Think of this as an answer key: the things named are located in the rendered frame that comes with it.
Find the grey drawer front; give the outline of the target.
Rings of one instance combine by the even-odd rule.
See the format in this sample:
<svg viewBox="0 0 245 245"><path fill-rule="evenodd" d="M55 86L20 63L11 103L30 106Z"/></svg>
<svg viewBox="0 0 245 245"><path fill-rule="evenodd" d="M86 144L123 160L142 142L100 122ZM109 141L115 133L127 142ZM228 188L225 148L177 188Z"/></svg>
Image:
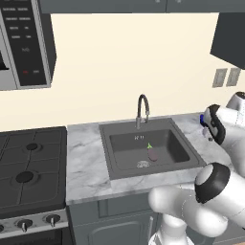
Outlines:
<svg viewBox="0 0 245 245"><path fill-rule="evenodd" d="M100 200L98 202L99 218L128 214L132 212L150 211L146 197L125 196Z"/></svg>

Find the dark grey upper cupboard run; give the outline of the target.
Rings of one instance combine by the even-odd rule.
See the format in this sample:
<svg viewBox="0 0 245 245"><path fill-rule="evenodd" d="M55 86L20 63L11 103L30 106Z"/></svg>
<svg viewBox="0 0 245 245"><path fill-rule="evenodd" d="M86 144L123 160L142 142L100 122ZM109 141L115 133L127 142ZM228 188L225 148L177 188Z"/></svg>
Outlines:
<svg viewBox="0 0 245 245"><path fill-rule="evenodd" d="M245 12L245 0L39 0L43 13Z"/></svg>

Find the purple eggplant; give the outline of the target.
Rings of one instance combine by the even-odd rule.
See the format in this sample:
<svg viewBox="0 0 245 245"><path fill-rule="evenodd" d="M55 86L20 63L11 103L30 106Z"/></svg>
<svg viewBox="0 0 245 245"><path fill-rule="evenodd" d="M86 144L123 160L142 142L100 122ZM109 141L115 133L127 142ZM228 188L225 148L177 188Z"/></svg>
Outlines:
<svg viewBox="0 0 245 245"><path fill-rule="evenodd" d="M158 160L158 155L151 144L147 144L147 155L150 161L156 162Z"/></svg>

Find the silver and black microwave oven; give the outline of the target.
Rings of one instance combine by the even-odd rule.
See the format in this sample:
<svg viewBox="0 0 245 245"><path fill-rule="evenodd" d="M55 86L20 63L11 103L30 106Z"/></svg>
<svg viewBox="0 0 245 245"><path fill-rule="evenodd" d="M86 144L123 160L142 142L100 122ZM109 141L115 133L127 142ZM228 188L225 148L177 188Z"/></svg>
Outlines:
<svg viewBox="0 0 245 245"><path fill-rule="evenodd" d="M51 16L40 0L0 0L0 91L49 88L55 66Z"/></svg>

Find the dark grey wall cupboard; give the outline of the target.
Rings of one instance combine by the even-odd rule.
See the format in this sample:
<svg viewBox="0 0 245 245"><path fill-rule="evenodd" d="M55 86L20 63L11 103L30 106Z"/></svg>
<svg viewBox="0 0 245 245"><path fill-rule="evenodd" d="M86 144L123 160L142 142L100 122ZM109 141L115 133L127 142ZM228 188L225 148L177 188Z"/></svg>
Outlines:
<svg viewBox="0 0 245 245"><path fill-rule="evenodd" d="M211 55L245 70L245 12L218 15Z"/></svg>

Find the black gas hob stove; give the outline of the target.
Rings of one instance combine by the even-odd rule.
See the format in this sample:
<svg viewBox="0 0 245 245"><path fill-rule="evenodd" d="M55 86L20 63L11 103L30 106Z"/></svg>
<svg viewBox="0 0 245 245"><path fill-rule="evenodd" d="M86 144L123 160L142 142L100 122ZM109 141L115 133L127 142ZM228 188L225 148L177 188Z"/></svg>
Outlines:
<svg viewBox="0 0 245 245"><path fill-rule="evenodd" d="M64 126L0 132L0 245L73 245L66 211ZM58 214L52 227L46 217ZM32 220L23 233L22 219Z"/></svg>

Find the dark grey sink basin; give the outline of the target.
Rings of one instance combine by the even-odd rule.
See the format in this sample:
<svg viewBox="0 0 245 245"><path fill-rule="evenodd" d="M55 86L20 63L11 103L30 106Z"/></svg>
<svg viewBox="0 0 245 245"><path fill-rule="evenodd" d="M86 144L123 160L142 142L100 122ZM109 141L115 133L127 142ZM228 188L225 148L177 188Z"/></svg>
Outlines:
<svg viewBox="0 0 245 245"><path fill-rule="evenodd" d="M140 129L134 122L102 124L100 135L111 180L205 165L171 118L142 122ZM147 144L157 152L156 162L149 160Z"/></svg>

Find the black and silver faucet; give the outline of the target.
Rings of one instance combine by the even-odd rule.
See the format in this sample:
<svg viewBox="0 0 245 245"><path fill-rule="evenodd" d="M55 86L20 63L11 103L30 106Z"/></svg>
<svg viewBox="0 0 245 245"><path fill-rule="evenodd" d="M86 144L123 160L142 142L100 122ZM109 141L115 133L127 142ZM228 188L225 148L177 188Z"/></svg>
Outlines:
<svg viewBox="0 0 245 245"><path fill-rule="evenodd" d="M137 106L137 117L136 117L136 128L141 128L142 123L142 103L145 104L145 123L148 123L148 117L149 117L149 103L146 95L141 94L138 98L138 106Z"/></svg>

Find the grey wall outlet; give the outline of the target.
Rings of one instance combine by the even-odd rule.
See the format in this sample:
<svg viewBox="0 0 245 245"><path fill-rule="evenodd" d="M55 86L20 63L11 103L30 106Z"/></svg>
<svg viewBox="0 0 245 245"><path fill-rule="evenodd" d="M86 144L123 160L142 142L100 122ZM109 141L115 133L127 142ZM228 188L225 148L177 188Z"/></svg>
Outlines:
<svg viewBox="0 0 245 245"><path fill-rule="evenodd" d="M223 86L227 71L228 71L227 68L219 68L215 71L215 75L212 83L213 88Z"/></svg>
<svg viewBox="0 0 245 245"><path fill-rule="evenodd" d="M239 79L240 72L241 72L240 68L232 68L230 73L229 73L226 85L227 86L236 86L238 79Z"/></svg>

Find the grey cupboard door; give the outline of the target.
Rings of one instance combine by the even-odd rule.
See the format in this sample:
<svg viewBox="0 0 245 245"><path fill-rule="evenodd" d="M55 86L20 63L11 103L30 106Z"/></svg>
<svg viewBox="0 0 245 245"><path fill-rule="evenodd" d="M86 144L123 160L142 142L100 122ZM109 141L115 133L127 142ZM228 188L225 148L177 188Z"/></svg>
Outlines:
<svg viewBox="0 0 245 245"><path fill-rule="evenodd" d="M157 215L153 212L113 218L106 221L75 226L76 245L148 245L149 217L152 216L152 233Z"/></svg>

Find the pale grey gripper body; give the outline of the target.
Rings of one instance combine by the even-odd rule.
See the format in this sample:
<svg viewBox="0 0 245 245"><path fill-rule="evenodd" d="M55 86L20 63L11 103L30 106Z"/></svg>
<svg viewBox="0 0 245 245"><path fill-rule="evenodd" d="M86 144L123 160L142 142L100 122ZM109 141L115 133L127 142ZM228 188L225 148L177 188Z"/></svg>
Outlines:
<svg viewBox="0 0 245 245"><path fill-rule="evenodd" d="M209 129L207 127L204 127L203 130L202 130L202 134L203 136L210 142L213 141L213 137L212 137L212 134L211 132L209 131Z"/></svg>

